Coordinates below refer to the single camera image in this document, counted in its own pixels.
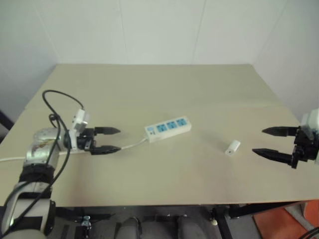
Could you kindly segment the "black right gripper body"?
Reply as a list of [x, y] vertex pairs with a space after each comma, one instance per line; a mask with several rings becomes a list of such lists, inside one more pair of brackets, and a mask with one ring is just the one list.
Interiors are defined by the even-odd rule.
[[297, 129], [294, 141], [295, 147], [292, 153], [291, 167], [297, 168], [299, 161], [308, 160], [319, 163], [319, 131], [312, 130], [306, 126]]

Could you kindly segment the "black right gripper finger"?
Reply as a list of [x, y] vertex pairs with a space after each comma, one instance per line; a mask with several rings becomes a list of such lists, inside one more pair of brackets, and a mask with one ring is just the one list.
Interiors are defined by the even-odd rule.
[[263, 129], [262, 132], [273, 135], [273, 136], [295, 136], [298, 131], [298, 127], [291, 127], [291, 126], [275, 126]]
[[266, 149], [266, 148], [254, 148], [252, 149], [252, 151], [256, 153], [257, 155], [264, 157], [266, 159], [285, 163], [290, 166], [293, 165], [293, 159], [290, 154], [281, 153], [281, 152], [278, 152], [277, 150]]

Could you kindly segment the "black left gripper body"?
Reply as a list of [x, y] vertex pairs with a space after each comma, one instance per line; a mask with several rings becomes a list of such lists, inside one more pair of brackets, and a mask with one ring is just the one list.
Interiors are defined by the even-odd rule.
[[77, 148], [83, 151], [91, 151], [96, 147], [95, 128], [86, 128], [76, 138]]

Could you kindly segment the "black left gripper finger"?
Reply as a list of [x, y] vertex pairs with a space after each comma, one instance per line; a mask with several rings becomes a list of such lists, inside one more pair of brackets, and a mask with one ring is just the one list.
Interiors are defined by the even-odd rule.
[[106, 154], [112, 154], [117, 151], [120, 151], [121, 148], [117, 146], [111, 146], [111, 145], [103, 145], [100, 147], [93, 147], [90, 148], [91, 155], [106, 155]]
[[113, 135], [120, 133], [121, 131], [114, 127], [95, 127], [94, 128], [94, 134], [103, 134], [103, 135]]

